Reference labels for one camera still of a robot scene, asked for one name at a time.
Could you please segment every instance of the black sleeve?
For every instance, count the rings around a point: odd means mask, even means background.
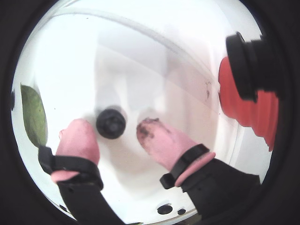
[[[202,218],[217,215],[242,202],[260,186],[258,175],[241,172],[213,159],[182,184]]]

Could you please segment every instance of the red rubber cap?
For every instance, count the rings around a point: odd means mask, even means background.
[[[228,57],[221,62],[219,83],[224,114],[236,119],[244,127],[251,127],[257,136],[265,139],[269,151],[272,151],[278,121],[278,98],[275,93],[258,91],[257,103],[242,100],[234,83]]]

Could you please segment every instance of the black fitting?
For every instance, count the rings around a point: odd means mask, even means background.
[[[99,114],[96,127],[101,136],[116,139],[124,133],[126,120],[119,111],[105,109]]]
[[[257,102],[257,91],[273,91],[282,97],[283,70],[265,37],[245,42],[237,32],[226,38],[228,58],[236,88],[243,100]]]

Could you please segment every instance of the black hole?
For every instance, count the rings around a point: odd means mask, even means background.
[[[71,188],[71,187],[68,187],[67,190],[68,190],[70,193],[74,193],[74,189]]]
[[[165,215],[165,214],[172,212],[172,210],[173,210],[173,208],[171,205],[163,205],[157,209],[157,212],[160,215]]]
[[[15,90],[11,93],[11,99],[10,99],[10,109],[13,111],[15,107]]]
[[[62,210],[64,210],[65,212],[68,211],[68,210],[66,209],[66,207],[64,207],[64,206],[62,206],[62,205],[60,205],[60,208],[61,208]]]
[[[178,210],[177,211],[178,215],[183,215],[186,213],[186,210],[185,209],[181,209],[181,210]]]

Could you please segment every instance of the pink glove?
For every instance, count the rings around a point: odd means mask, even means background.
[[[197,145],[183,132],[162,123],[159,119],[145,119],[136,128],[141,146],[152,158],[171,171],[178,159],[190,148]],[[208,152],[195,160],[175,182],[180,187],[183,181],[209,163],[216,154]]]
[[[100,151],[97,138],[91,124],[83,119],[73,120],[67,129],[60,131],[60,144],[56,155],[75,156],[88,159],[96,165],[100,159]],[[54,183],[68,180],[78,175],[79,172],[73,171],[54,171],[51,179]]]

